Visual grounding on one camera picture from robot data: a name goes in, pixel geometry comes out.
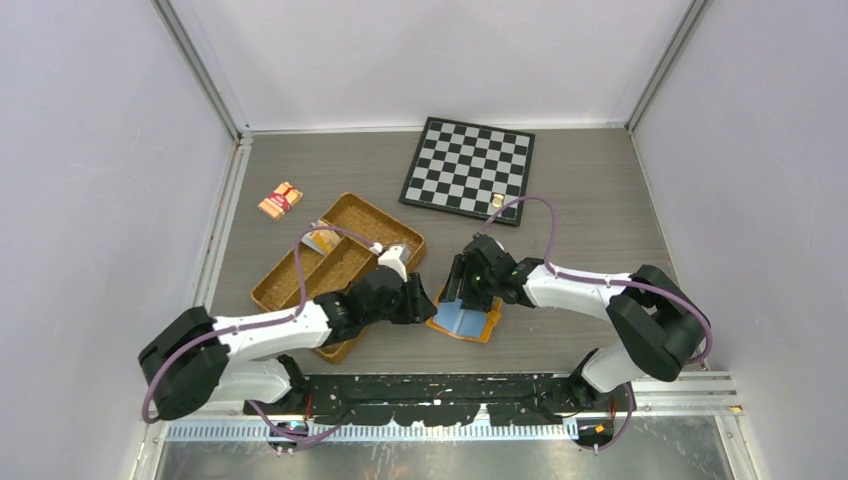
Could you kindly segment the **orange leather card holder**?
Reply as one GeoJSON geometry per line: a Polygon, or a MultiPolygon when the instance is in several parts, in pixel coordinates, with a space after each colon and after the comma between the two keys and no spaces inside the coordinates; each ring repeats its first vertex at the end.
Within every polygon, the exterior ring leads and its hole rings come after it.
{"type": "Polygon", "coordinates": [[[463,341],[487,343],[501,319],[501,299],[494,299],[488,312],[464,309],[459,301],[436,301],[435,305],[437,313],[425,325],[463,341]]]}

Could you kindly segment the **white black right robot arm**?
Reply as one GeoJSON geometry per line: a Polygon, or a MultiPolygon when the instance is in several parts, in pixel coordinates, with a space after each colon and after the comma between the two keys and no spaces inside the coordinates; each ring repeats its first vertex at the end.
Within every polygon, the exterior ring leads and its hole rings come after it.
{"type": "Polygon", "coordinates": [[[697,350],[712,344],[711,325],[660,269],[601,274],[556,266],[545,258],[517,261],[494,238],[479,233],[454,257],[440,292],[441,308],[488,312],[495,301],[564,309],[607,321],[618,339],[591,351],[565,380],[584,410],[596,410],[616,388],[649,376],[672,382],[697,350]]]}

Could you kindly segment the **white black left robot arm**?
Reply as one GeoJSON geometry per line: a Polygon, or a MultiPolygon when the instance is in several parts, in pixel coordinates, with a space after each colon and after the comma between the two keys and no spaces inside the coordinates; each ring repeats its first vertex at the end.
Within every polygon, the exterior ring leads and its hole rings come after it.
{"type": "Polygon", "coordinates": [[[191,307],[138,355],[148,384],[142,417],[176,420],[208,403],[240,400],[296,413],[307,389],[282,361],[284,353],[353,339],[379,321],[423,323],[436,312],[418,273],[402,277],[385,266],[284,310],[213,317],[203,306],[191,307]]]}

